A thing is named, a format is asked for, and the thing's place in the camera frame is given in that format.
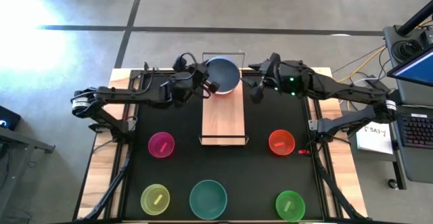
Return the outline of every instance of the orange bowl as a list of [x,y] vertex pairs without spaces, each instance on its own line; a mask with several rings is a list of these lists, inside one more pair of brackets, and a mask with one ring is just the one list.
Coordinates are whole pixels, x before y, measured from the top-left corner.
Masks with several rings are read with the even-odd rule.
[[295,149],[295,138],[286,130],[275,130],[269,136],[269,148],[278,156],[287,156]]

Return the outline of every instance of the keyboard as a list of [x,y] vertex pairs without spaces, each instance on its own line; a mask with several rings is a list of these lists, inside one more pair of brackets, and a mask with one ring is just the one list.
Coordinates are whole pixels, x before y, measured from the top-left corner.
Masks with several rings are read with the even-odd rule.
[[433,118],[401,116],[398,127],[404,146],[433,149]]

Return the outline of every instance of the blue bowl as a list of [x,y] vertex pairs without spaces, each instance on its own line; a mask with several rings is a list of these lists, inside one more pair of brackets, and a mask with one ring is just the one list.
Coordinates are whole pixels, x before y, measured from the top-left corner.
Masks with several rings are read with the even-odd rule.
[[239,84],[241,73],[235,62],[230,58],[215,56],[207,61],[206,67],[209,80],[219,84],[217,94],[230,93]]

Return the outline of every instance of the concrete floor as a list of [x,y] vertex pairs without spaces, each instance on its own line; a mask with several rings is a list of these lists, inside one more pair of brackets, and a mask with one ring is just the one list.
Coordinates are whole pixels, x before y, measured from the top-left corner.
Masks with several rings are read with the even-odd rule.
[[[135,26],[381,30],[401,24],[429,0],[141,0]],[[95,135],[70,113],[73,91],[106,85],[122,41],[120,31],[36,30],[38,25],[126,26],[134,0],[0,0],[0,104],[22,115],[18,131],[56,144],[35,154],[9,205],[30,223],[72,218]],[[123,68],[168,67],[184,51],[244,51],[257,63],[278,52],[333,70],[379,47],[381,37],[133,32]],[[340,79],[356,65],[337,74]],[[363,72],[378,74],[377,60]],[[390,87],[395,81],[384,79]],[[369,216],[381,221],[433,223],[433,185],[386,186],[387,162],[356,160]]]

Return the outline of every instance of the wooden table frame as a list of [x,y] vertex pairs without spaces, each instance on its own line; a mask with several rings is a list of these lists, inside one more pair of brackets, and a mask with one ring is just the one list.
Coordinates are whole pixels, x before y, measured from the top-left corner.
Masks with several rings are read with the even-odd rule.
[[[119,89],[127,89],[132,86],[136,89],[139,88],[139,79],[136,79],[133,84],[130,85],[131,71],[135,69],[128,68],[117,68],[113,69],[110,77],[109,87],[115,87]],[[330,68],[314,68],[314,70],[320,74],[331,76]],[[337,99],[327,99],[319,102],[321,108],[321,115],[324,118],[338,118],[340,117],[341,110]],[[104,110],[110,113],[115,118],[128,118],[132,117],[136,113],[135,105],[122,105],[122,104],[110,104],[104,107]],[[311,112],[311,118],[317,119],[316,110],[314,103],[309,99],[309,111]],[[338,133],[336,137],[341,139],[347,139],[345,133]],[[109,141],[111,134],[99,133],[96,135],[93,147]],[[103,194],[106,192],[111,179],[116,175],[113,169],[118,171],[119,163],[123,162],[128,151],[128,145],[117,145],[115,143],[109,143],[108,145],[98,149],[90,158],[89,166],[83,182],[83,187],[78,197],[76,210],[74,213],[74,219],[85,217],[88,215],[93,207],[99,202]],[[341,192],[346,196],[347,200],[354,206],[354,208],[364,217],[367,216],[365,209],[361,188],[359,186],[359,180],[355,168],[355,163],[352,158],[350,146],[342,141],[334,140],[329,144],[326,150],[320,152],[320,159],[322,164],[327,167],[327,163],[332,163],[333,174],[337,186]],[[328,161],[325,159],[325,153],[330,155]],[[115,163],[115,155],[120,154],[120,162]],[[334,197],[324,181],[322,184],[325,186],[325,195],[327,202],[327,210],[330,217],[338,217],[339,212],[334,204]],[[116,218],[118,216],[120,193],[124,191],[122,184],[120,184],[112,198],[112,204],[106,207],[110,208],[110,214],[105,210],[100,214],[99,219]]]

